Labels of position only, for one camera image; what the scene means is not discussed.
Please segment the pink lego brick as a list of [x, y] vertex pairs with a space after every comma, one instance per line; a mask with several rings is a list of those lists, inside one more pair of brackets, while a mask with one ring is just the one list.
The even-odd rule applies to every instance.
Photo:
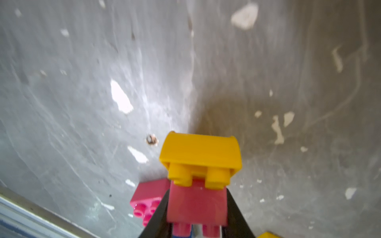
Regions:
[[171, 182], [167, 222], [175, 237], [189, 238], [192, 225], [201, 225], [205, 238], [219, 238], [221, 227], [227, 226], [227, 189], [208, 189], [199, 179], [190, 187]]
[[139, 183], [130, 206], [133, 208], [133, 215], [142, 219], [144, 227], [148, 225], [169, 188], [170, 181], [167, 178]]

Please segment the yellow striped lego brick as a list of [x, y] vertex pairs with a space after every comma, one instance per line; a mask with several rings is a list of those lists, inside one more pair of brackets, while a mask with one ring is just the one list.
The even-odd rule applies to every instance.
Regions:
[[208, 189], [222, 190], [242, 169], [242, 157], [235, 137], [170, 132], [163, 143], [160, 162], [168, 178], [178, 186], [190, 187], [204, 181]]

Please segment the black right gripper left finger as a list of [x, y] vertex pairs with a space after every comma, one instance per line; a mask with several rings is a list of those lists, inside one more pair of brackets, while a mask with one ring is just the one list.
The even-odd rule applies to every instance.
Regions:
[[169, 193], [167, 190], [139, 238], [172, 238], [172, 225], [167, 222]]

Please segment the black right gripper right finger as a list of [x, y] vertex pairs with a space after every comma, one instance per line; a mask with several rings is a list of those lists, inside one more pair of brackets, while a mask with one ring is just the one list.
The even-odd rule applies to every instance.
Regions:
[[256, 238], [229, 189], [226, 193], [227, 225], [222, 227], [222, 238]]

